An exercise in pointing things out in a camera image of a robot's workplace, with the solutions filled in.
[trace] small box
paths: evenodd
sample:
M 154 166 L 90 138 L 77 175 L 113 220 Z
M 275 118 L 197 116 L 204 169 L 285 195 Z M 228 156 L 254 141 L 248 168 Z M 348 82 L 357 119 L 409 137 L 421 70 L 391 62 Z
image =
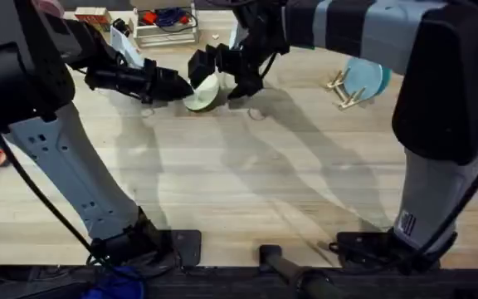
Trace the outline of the small box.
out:
M 75 17 L 89 23 L 98 31 L 110 32 L 112 17 L 104 7 L 78 7 L 75 10 Z

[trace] light blue plate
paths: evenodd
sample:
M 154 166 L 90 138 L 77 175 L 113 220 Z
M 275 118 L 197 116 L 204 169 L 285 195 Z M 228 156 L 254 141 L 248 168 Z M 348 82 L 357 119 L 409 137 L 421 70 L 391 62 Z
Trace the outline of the light blue plate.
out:
M 366 87 L 360 100 L 381 94 L 387 88 L 391 77 L 388 68 L 356 57 L 349 59 L 346 68 L 349 68 L 349 72 L 344 80 L 344 89 L 349 95 Z

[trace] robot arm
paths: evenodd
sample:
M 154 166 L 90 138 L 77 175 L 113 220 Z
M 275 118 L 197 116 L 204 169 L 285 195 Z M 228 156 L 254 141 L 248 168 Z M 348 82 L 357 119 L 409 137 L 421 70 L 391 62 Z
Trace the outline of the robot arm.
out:
M 193 86 L 216 67 L 235 77 L 230 100 L 253 96 L 263 87 L 263 61 L 289 46 L 362 57 L 404 75 L 393 116 L 407 154 L 399 215 L 387 242 L 378 234 L 340 233 L 336 251 L 345 264 L 351 248 L 388 260 L 422 247 L 478 174 L 478 12 L 415 0 L 259 1 L 233 11 L 248 36 L 236 48 L 195 53 Z M 455 237 L 451 225 L 410 267 L 430 267 Z
M 0 132 L 46 173 L 82 218 L 95 257 L 112 263 L 164 249 L 163 234 L 118 186 L 71 103 L 65 63 L 87 67 L 91 89 L 174 100 L 193 92 L 176 71 L 146 60 L 132 69 L 91 26 L 0 1 Z

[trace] wooden tabletop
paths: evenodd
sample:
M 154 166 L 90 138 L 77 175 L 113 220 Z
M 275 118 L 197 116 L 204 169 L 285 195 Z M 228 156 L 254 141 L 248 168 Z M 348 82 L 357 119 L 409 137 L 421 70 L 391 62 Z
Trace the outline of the wooden tabletop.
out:
M 233 16 L 200 12 L 196 46 L 145 50 L 187 75 L 206 43 L 227 43 Z M 73 72 L 85 130 L 122 189 L 159 228 L 202 231 L 202 265 L 255 266 L 278 243 L 301 265 L 337 266 L 322 250 L 340 231 L 385 230 L 398 213 L 405 171 L 391 128 L 400 76 L 372 105 L 339 111 L 322 86 L 347 61 L 325 50 L 278 57 L 266 89 L 233 107 L 195 114 L 182 102 L 151 109 L 111 91 L 90 91 Z M 221 76 L 226 96 L 232 79 Z M 264 120 L 253 120 L 260 111 Z M 76 212 L 21 152 L 26 170 L 85 233 Z M 458 222 L 445 267 L 478 267 L 478 194 Z M 0 264 L 82 264 L 86 252 L 12 168 L 0 169 Z

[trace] sticker label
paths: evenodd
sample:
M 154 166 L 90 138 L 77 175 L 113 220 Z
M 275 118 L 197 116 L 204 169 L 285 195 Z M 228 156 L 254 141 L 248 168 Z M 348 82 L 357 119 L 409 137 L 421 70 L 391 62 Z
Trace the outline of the sticker label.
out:
M 415 224 L 416 217 L 407 211 L 402 211 L 400 221 L 398 222 L 399 230 L 410 237 Z

